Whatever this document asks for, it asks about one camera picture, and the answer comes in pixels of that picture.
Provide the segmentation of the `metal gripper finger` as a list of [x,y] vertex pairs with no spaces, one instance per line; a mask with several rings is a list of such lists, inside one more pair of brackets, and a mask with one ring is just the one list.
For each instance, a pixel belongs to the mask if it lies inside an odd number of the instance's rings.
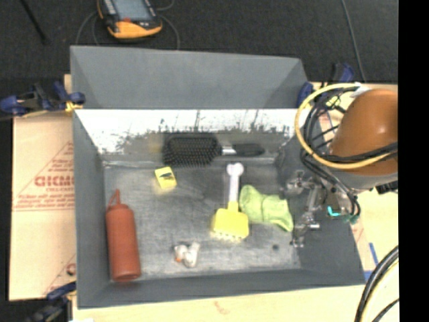
[[294,224],[290,244],[294,248],[303,248],[305,245],[306,234],[309,231],[318,231],[319,229],[320,222],[316,220],[315,212],[304,212]]
[[310,189],[312,176],[304,170],[295,170],[288,175],[282,184],[282,196],[284,198],[295,197]]

